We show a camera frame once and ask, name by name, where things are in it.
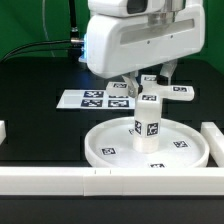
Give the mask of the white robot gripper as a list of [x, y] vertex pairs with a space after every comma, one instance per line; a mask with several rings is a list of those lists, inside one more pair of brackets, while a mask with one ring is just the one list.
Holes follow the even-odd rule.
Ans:
[[165, 62], [160, 75], [171, 84], [177, 59], [199, 52], [204, 45], [201, 3], [165, 3], [159, 11], [130, 17], [91, 13], [87, 66], [103, 78], [123, 75], [131, 98], [139, 94], [139, 73], [134, 71]]

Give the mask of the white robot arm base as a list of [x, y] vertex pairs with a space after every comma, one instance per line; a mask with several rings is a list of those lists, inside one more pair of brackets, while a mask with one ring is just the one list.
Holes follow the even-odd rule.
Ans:
[[87, 63], [87, 34], [84, 34], [82, 38], [82, 47], [81, 47], [81, 56], [79, 57], [78, 61], [81, 63]]

